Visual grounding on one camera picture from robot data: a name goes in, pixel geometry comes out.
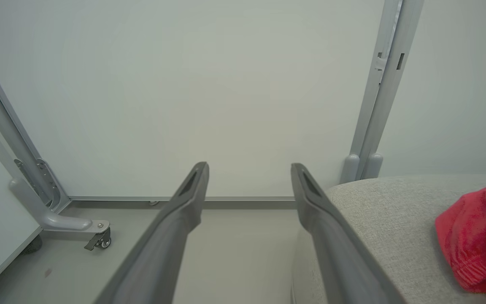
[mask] wheel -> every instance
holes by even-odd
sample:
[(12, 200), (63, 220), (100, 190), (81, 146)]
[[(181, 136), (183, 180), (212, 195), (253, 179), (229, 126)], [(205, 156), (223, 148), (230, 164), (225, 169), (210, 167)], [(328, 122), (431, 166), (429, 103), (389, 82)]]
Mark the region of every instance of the wheel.
[(103, 241), (102, 243), (100, 243), (100, 248), (103, 248), (106, 249), (108, 248), (108, 246), (110, 246), (110, 244), (112, 244), (112, 238), (110, 237), (107, 241)]

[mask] gray sofa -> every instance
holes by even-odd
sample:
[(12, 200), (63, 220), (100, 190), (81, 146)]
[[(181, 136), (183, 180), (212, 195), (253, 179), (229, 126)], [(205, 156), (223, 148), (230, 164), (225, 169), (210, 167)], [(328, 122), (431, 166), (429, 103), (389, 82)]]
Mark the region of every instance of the gray sofa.
[[(326, 191), (409, 304), (486, 304), (455, 281), (436, 238), (434, 220), (486, 175), (426, 175), (365, 179)], [(292, 302), (325, 304), (309, 233), (300, 229), (292, 269)]]

